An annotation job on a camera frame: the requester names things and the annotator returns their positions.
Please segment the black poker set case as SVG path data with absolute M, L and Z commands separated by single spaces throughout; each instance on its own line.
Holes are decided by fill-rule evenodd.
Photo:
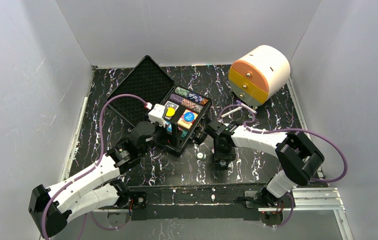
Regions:
M 150 122 L 148 112 L 155 104 L 165 106 L 166 102 L 170 101 L 169 96 L 176 94 L 174 93 L 176 87 L 190 90 L 175 83 L 150 56 L 146 55 L 108 96 L 108 106 L 134 128 L 141 122 Z M 212 100 L 206 98 L 209 99 L 206 105 L 198 104 L 203 106 L 203 109 L 200 113 L 197 113 L 198 117 L 191 129 L 185 129 L 177 124 L 180 116 L 188 109 L 181 104 L 178 104 L 179 107 L 172 118 L 166 119 L 164 116 L 166 122 L 174 122 L 178 126 L 179 144 L 177 147 L 156 144 L 180 155 L 190 141 L 194 141 L 196 144 L 204 142 L 207 137 L 205 128 L 210 122 L 208 113 L 212 104 Z M 182 130 L 188 131 L 184 139 L 180 138 Z

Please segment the yellow dealer button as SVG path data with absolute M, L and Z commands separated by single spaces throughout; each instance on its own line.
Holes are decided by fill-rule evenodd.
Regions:
M 174 114 L 175 114 L 175 109 L 172 107 L 168 107 L 165 112 L 165 118 L 170 119 L 174 116 Z

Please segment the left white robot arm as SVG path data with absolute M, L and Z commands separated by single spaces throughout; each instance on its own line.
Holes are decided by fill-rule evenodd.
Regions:
M 180 136 L 173 123 L 142 121 L 87 168 L 49 187 L 35 187 L 28 211 L 41 236 L 48 240 L 73 219 L 102 207 L 130 207 L 134 200 L 118 177 L 138 165 L 151 146 L 177 146 Z

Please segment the purple poker chip stack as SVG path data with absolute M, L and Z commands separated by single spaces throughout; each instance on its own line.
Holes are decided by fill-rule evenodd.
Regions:
M 170 101 L 177 103 L 177 104 L 181 104 L 183 102 L 183 100 L 186 100 L 182 96 L 176 95 L 174 93 L 169 96 L 169 99 L 170 99 Z

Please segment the blue dealer button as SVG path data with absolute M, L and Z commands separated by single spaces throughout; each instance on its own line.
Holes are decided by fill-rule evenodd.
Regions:
M 183 115 L 183 120 L 185 122 L 191 123 L 195 119 L 196 119 L 196 114 L 191 112 L 191 111 L 188 111 L 188 112 L 184 113 L 184 115 Z

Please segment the red playing card deck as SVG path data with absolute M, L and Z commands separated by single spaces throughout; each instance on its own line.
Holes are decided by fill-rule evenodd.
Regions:
M 198 117 L 198 114 L 189 110 L 189 109 L 186 109 L 183 114 L 180 116 L 179 120 L 177 121 L 177 124 L 180 126 L 180 127 L 183 127 L 185 129 L 191 129 L 191 127 L 193 126 L 194 122 L 196 121 Z

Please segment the blue playing card deck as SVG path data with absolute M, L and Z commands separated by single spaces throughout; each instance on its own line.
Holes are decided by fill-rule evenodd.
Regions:
M 168 108 L 168 107 L 172 107 L 175 109 L 175 112 L 176 110 L 178 109 L 179 105 L 177 103 L 174 103 L 172 101 L 167 101 L 166 104 L 165 104 L 165 110 Z

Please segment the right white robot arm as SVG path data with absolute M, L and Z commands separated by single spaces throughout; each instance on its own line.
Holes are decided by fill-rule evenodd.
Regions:
M 238 123 L 211 121 L 205 128 L 214 140 L 214 157 L 223 167 L 234 158 L 236 148 L 249 148 L 278 159 L 282 169 L 259 191 L 246 191 L 238 201 L 247 208 L 280 206 L 282 198 L 312 180 L 325 158 L 308 138 L 297 130 L 254 133 Z

